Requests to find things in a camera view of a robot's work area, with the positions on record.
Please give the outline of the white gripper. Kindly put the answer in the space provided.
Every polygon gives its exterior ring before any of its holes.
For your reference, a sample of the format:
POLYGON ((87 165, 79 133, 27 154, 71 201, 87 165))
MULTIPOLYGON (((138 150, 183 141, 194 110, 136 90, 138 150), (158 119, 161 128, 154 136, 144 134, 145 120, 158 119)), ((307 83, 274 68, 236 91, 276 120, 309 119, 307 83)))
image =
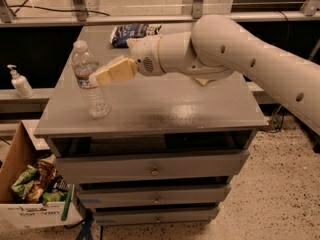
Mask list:
POLYGON ((93 86, 104 86, 114 82, 130 80, 138 73, 144 76, 162 76, 165 74, 159 61, 159 42, 161 35, 149 35, 144 38, 130 38, 127 45, 131 58, 123 55, 109 61, 105 66, 89 76, 93 86))

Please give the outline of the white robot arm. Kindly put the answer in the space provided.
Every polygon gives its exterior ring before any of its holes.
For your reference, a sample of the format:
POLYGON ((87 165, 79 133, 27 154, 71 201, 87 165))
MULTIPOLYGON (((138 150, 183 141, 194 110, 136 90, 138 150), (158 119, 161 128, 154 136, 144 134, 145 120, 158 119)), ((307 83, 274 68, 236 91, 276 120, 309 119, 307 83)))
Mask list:
POLYGON ((138 73, 220 80, 239 72, 320 133, 320 65, 262 41, 225 16, 206 15, 181 32, 165 30, 127 44, 130 55, 100 67, 90 83, 103 86, 138 73))

